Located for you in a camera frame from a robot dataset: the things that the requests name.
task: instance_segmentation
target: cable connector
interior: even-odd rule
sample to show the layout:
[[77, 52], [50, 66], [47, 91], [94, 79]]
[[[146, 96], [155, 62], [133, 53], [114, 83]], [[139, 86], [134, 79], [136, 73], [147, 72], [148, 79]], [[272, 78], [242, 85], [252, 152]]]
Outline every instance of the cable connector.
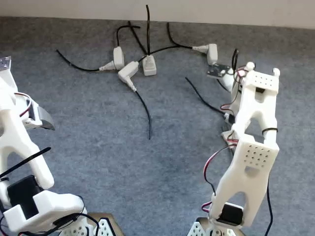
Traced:
[[139, 66], [139, 62], [132, 61], [118, 72], [119, 79], [123, 81], [125, 84], [127, 84], [131, 88], [131, 90], [134, 92], [136, 92], [137, 89], [133, 85], [131, 77], [134, 76], [135, 73], [137, 73], [138, 66]]
[[207, 54], [207, 61], [209, 65], [213, 65], [218, 61], [218, 47], [215, 43], [192, 47], [193, 50]]
[[145, 76], [156, 75], [157, 65], [153, 55], [148, 55], [142, 60], [143, 72]]
[[120, 70], [125, 66], [124, 54], [121, 47], [114, 48], [114, 60], [99, 68], [100, 71], [104, 70]]

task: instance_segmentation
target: perforated plate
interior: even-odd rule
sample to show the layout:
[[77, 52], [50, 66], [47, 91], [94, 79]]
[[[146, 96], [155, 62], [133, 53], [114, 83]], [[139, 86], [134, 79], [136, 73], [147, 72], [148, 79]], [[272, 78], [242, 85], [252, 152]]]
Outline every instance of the perforated plate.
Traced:
[[98, 223], [99, 223], [98, 236], [115, 236], [115, 233], [111, 227], [108, 218], [101, 218]]
[[206, 233], [199, 222], [194, 222], [187, 236], [206, 236]]

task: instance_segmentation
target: hole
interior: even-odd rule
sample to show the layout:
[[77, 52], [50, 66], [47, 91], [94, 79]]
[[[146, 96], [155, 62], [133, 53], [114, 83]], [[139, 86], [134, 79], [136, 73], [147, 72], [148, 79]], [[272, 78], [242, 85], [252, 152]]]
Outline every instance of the hole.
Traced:
[[259, 169], [257, 167], [247, 166], [245, 167], [245, 174], [249, 177], [255, 177], [259, 174]]

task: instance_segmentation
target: gray carpet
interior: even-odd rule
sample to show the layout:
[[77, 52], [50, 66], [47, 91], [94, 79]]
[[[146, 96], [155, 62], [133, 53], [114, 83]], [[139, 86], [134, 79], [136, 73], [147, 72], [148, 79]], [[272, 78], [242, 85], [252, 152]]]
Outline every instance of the gray carpet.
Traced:
[[[145, 22], [134, 22], [145, 42]], [[222, 117], [202, 104], [184, 77], [188, 76], [211, 104], [219, 107], [229, 95], [206, 77], [206, 57], [187, 49], [155, 55], [157, 75], [133, 81], [153, 118], [152, 139], [139, 99], [114, 72], [86, 73], [112, 60], [114, 31], [123, 21], [0, 18], [0, 57], [12, 56], [12, 74], [19, 90], [50, 112], [56, 131], [30, 131], [55, 177], [51, 189], [84, 197], [88, 211], [114, 214], [127, 236], [185, 236], [193, 221], [206, 216], [200, 206], [211, 188], [202, 177], [207, 158], [225, 144]], [[234, 47], [239, 65], [254, 61], [257, 70], [281, 71], [276, 116], [280, 153], [271, 173], [270, 195], [275, 235], [313, 235], [315, 211], [314, 108], [315, 31], [253, 26], [172, 23], [183, 44], [217, 43], [219, 62], [230, 64]], [[129, 29], [120, 34], [127, 62], [141, 58]], [[151, 23], [152, 50], [171, 45], [162, 22]], [[211, 164], [216, 185], [229, 166], [229, 152]], [[17, 162], [12, 158], [10, 165]], [[12, 175], [29, 174], [28, 167]], [[263, 235], [269, 222], [266, 200], [249, 236]]]

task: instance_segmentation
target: white wall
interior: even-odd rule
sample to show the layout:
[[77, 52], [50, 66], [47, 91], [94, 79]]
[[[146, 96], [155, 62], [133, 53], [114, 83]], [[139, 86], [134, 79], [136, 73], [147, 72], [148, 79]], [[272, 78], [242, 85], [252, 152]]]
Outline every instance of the white wall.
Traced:
[[315, 0], [0, 0], [0, 16], [151, 20], [315, 29]]

